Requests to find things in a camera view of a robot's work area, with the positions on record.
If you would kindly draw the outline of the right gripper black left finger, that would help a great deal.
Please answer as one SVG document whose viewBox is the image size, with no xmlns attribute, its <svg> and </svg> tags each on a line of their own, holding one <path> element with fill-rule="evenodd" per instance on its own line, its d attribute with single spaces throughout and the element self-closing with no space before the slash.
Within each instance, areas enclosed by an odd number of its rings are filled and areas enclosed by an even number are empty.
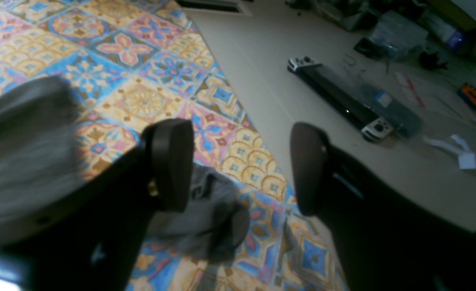
<svg viewBox="0 0 476 291">
<path fill-rule="evenodd" d="M 149 125 L 140 142 L 71 194 L 0 221 L 0 291 L 123 291 L 150 220 L 183 212 L 192 122 Z"/>
</svg>

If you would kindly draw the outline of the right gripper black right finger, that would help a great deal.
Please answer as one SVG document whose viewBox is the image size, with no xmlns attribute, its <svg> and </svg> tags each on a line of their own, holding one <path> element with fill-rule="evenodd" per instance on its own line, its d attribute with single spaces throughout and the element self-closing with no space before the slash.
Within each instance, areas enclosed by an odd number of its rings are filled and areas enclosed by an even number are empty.
<svg viewBox="0 0 476 291">
<path fill-rule="evenodd" d="M 297 122 L 290 153 L 301 214 L 330 231 L 353 291 L 476 291 L 476 234 L 393 190 L 325 132 Z"/>
</svg>

